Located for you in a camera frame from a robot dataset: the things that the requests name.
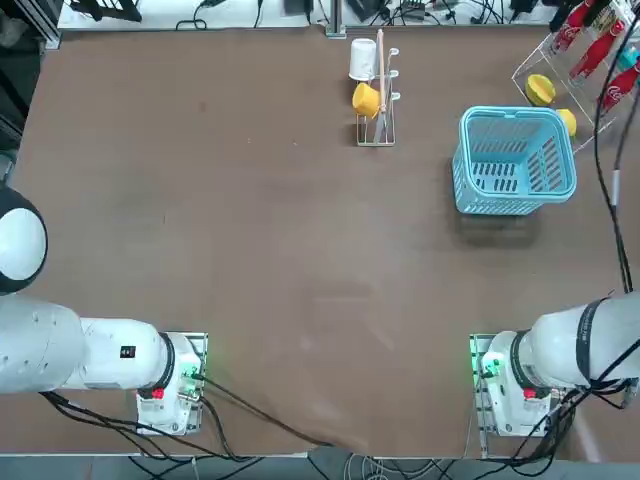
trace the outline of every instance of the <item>plastic basket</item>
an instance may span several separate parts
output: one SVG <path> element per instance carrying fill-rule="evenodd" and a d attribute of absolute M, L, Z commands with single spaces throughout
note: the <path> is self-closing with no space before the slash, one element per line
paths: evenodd
<path fill-rule="evenodd" d="M 526 215 L 576 189 L 569 133 L 549 108 L 473 107 L 460 119 L 453 158 L 462 213 Z"/>

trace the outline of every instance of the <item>white cup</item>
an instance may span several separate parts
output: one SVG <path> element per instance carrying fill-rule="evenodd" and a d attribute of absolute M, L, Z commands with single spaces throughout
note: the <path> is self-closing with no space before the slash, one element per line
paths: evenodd
<path fill-rule="evenodd" d="M 376 42 L 370 38 L 356 38 L 351 42 L 349 77 L 367 82 L 375 76 Z"/>

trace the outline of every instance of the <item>yellow lemon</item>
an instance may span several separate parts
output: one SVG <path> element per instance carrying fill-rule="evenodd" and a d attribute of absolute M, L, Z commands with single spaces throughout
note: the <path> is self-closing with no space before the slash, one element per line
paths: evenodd
<path fill-rule="evenodd" d="M 576 129 L 578 128 L 576 116 L 571 113 L 571 110 L 567 110 L 566 108 L 560 108 L 556 110 L 556 112 L 562 117 L 562 120 L 564 120 L 567 130 L 569 130 L 569 136 L 573 137 L 576 134 Z"/>
<path fill-rule="evenodd" d="M 556 89 L 553 83 L 544 75 L 529 75 L 524 88 L 527 98 L 536 107 L 546 107 L 556 96 Z"/>

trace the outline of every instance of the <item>floor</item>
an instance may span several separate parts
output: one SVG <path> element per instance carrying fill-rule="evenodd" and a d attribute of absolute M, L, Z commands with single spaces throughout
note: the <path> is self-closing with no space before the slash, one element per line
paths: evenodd
<path fill-rule="evenodd" d="M 330 480 L 344 478 L 344 465 L 348 454 L 338 449 L 320 449 L 312 453 L 312 459 Z M 154 472 L 161 472 L 172 464 L 153 460 L 140 460 L 143 466 Z M 404 460 L 401 468 L 410 472 L 424 465 L 423 460 Z M 449 460 L 441 460 L 439 465 L 446 467 Z M 361 460 L 354 459 L 352 463 L 352 475 L 354 480 L 361 479 Z M 194 473 L 190 465 L 183 466 L 166 475 L 167 480 L 178 479 L 221 479 L 238 468 L 235 464 L 219 459 L 207 459 L 198 463 L 198 475 Z M 452 480 L 472 480 L 476 476 L 496 468 L 484 462 L 475 460 L 457 461 L 447 474 Z M 540 467 L 531 468 L 535 472 Z M 148 474 L 137 469 L 126 457 L 19 457 L 0 458 L 0 471 L 3 478 L 11 480 L 110 480 L 128 479 L 144 480 L 151 478 Z M 401 479 L 395 473 L 387 473 L 388 480 Z M 421 477 L 427 480 L 440 480 L 441 473 L 437 469 Z M 511 471 L 505 471 L 491 476 L 493 480 L 506 480 L 517 478 Z M 246 469 L 237 475 L 237 480 L 249 479 L 318 479 L 321 475 L 316 472 L 310 463 L 303 458 L 267 458 L 256 466 Z M 554 462 L 552 467 L 540 478 L 549 480 L 596 480 L 600 478 L 636 480 L 640 479 L 640 467 L 638 465 L 601 465 L 582 464 L 565 461 Z"/>

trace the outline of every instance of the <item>brown table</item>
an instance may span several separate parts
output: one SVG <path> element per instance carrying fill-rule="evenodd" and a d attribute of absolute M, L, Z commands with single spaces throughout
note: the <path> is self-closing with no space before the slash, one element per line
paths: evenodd
<path fill-rule="evenodd" d="M 354 146 L 349 43 L 315 29 L 65 41 L 45 59 L 14 180 L 50 234 L 29 293 L 81 315 L 207 331 L 211 374 L 311 435 L 376 455 L 460 456 L 469 334 L 526 328 L 619 288 L 590 149 L 564 205 L 504 221 L 453 205 L 462 112 L 521 104 L 510 76 L 544 33 L 389 32 L 402 99 L 388 149 Z M 632 160 L 629 206 L 640 202 Z M 130 393 L 74 398 L 133 415 Z M 218 403 L 239 453 L 309 448 Z M 637 461 L 639 409 L 588 402 L 563 456 Z M 14 432 L 3 452 L 132 451 L 35 394 L 0 397 L 0 412 Z M 194 439 L 219 448 L 205 430 Z M 474 429 L 472 455 L 477 444 Z"/>

